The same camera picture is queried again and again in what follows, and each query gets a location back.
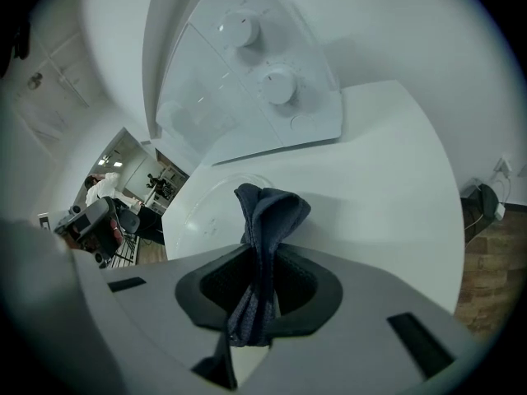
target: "knob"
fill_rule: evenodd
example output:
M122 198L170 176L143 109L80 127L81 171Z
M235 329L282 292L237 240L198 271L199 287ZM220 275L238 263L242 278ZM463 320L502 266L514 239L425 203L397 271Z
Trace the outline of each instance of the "knob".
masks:
M225 16L219 30L228 44L245 47L258 38L260 23L256 14L238 11Z
M274 67L263 77L263 96L271 104L286 104L295 90L295 75L288 67Z

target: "wooden floor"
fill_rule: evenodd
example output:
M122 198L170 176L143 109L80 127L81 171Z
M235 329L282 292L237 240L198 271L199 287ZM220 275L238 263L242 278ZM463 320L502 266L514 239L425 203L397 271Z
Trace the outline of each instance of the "wooden floor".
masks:
M137 265L166 262L167 260L165 246L154 243L153 241L140 240Z
M465 221L465 226L471 223L469 218ZM476 337L489 338L513 309L526 276L527 212L508 210L465 250L455 317Z

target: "desk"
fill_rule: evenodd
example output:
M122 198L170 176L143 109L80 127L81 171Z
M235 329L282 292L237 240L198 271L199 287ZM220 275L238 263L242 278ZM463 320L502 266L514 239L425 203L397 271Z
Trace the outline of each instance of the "desk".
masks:
M312 206L287 243L385 269L453 313L463 274L463 218L436 132L396 81L346 88L343 104L336 142L200 165L163 216L168 259L193 254L178 253L178 239L212 186L256 174ZM224 209L242 216L235 197ZM238 225L223 230L214 240L220 245L238 243L243 234Z

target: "dark blue cloth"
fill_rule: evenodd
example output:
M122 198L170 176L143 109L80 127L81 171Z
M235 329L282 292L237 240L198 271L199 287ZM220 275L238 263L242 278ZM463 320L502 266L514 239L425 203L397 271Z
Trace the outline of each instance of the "dark blue cloth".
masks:
M245 217L241 243L250 244L254 276L229 317L232 346L267 346L267 325L275 318L273 260L278 245L309 215L311 207L300 196L275 188L242 184L235 190Z

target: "white shirt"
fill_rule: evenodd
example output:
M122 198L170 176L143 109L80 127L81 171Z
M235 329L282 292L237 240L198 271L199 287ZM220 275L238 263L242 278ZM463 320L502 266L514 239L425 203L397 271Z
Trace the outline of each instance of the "white shirt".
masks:
M119 176L119 173L106 173L103 180L90 187L86 195L86 206L89 207L92 203L97 202L99 198L109 196L112 199L119 199L127 207L132 208L133 211L138 211L138 201L124 196L115 188L119 182Z

